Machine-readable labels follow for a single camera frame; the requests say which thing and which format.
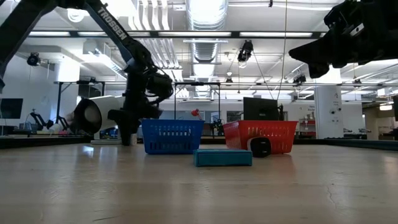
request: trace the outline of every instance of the plastic basket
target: plastic basket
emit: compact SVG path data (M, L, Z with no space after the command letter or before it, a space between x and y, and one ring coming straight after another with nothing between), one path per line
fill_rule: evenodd
M148 154L192 154L199 148L204 121L145 119L142 121Z
M298 121L235 121L224 124L226 145L230 149L248 149L247 142L264 136L271 142L272 154L292 151Z

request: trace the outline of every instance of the blue basket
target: blue basket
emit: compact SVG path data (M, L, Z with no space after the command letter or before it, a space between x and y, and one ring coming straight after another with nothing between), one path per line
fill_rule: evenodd
M148 154L192 154L200 145L204 121L145 119L142 121Z

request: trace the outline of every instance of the table surface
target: table surface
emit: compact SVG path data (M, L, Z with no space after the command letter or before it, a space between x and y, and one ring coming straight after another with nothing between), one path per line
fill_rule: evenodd
M225 146L203 146L223 148ZM252 167L143 145L0 150L1 223L397 223L398 153L294 146Z

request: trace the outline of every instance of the blue foam block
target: blue foam block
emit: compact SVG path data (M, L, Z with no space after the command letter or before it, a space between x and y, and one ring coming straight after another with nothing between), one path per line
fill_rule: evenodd
M193 163L203 166L251 166L252 152L230 149L198 149L193 153Z

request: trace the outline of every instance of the red basket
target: red basket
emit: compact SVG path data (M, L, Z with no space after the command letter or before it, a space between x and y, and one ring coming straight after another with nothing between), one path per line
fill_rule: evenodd
M248 149L248 140L265 136L271 142L272 154L292 151L298 121L235 121L224 124L226 145L230 149Z

